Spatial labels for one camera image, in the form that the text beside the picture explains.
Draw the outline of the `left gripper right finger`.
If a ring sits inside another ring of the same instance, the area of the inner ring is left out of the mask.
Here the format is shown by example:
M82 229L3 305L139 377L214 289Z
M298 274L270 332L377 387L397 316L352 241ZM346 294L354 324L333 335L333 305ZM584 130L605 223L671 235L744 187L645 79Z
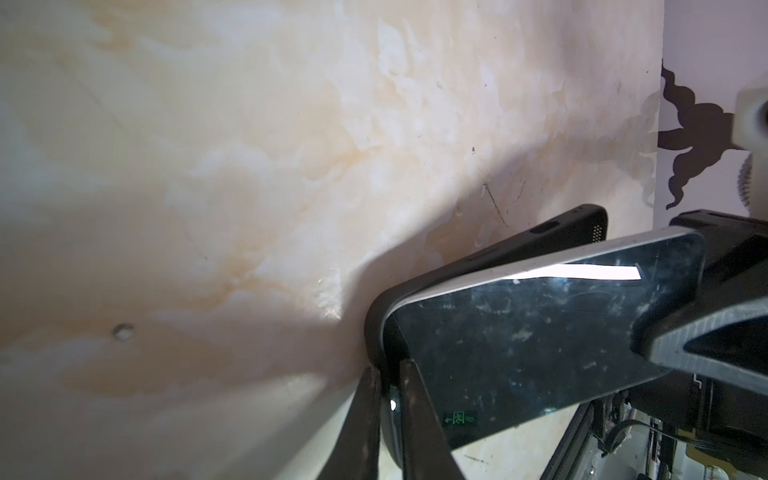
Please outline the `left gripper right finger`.
M406 359L400 362L399 369L403 478L464 480L417 363Z

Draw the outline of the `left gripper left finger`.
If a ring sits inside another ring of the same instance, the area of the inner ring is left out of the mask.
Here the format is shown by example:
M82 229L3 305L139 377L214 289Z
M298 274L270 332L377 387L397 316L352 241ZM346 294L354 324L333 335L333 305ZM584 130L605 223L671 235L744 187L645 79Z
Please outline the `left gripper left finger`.
M369 366L358 382L337 441L318 480L378 478L381 401L380 371Z

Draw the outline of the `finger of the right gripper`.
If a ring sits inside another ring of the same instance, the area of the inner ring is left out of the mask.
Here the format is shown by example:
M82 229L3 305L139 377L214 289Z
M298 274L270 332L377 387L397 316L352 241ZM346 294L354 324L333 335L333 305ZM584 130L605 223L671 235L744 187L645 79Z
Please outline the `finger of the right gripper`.
M767 310L767 222L711 210L674 217L705 240L706 259L695 298L684 312Z
M632 349L660 367L767 394L767 274L743 272L638 330Z

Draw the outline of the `black phone case horizontal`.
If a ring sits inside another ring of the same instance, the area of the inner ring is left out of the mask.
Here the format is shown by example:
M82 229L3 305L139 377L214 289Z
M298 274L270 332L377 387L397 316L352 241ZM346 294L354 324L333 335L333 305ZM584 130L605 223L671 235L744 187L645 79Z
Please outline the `black phone case horizontal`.
M564 399L527 421L660 377L634 336L696 296L705 257L699 233L668 227L521 262L512 297L541 320L513 364Z

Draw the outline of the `black phone case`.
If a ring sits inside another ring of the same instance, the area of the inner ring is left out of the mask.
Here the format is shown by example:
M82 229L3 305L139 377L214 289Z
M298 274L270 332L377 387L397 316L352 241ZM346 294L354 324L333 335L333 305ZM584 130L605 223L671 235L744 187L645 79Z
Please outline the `black phone case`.
M474 254L380 294L364 322L370 362L382 375L382 433L403 464L399 364L418 362L451 448L468 445L536 416L562 395L535 386L514 362L537 315L520 312L511 274L536 257L605 240L608 213L582 204Z

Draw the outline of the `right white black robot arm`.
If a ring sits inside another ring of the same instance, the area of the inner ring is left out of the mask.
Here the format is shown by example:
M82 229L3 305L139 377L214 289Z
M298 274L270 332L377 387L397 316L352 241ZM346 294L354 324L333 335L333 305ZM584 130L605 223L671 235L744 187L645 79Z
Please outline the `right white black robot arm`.
M668 369L630 391L633 406L738 471L767 476L767 223L710 210L671 225L703 236L696 296L641 330L640 353Z

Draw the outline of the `right metal flexible conduit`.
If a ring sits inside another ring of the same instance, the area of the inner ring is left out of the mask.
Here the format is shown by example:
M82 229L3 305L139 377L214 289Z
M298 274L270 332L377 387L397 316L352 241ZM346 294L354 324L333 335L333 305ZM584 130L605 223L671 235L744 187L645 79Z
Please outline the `right metal flexible conduit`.
M742 205L751 212L754 199L759 199L759 191L764 188L766 180L761 168L754 169L754 155L750 153L742 163L737 176L737 191Z

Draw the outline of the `black base frame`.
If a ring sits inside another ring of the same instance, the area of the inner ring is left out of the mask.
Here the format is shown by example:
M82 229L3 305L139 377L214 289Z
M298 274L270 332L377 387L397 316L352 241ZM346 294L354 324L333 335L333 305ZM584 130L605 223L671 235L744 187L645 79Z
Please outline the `black base frame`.
M541 480L572 479L589 439L595 419L595 401L581 404L540 476Z

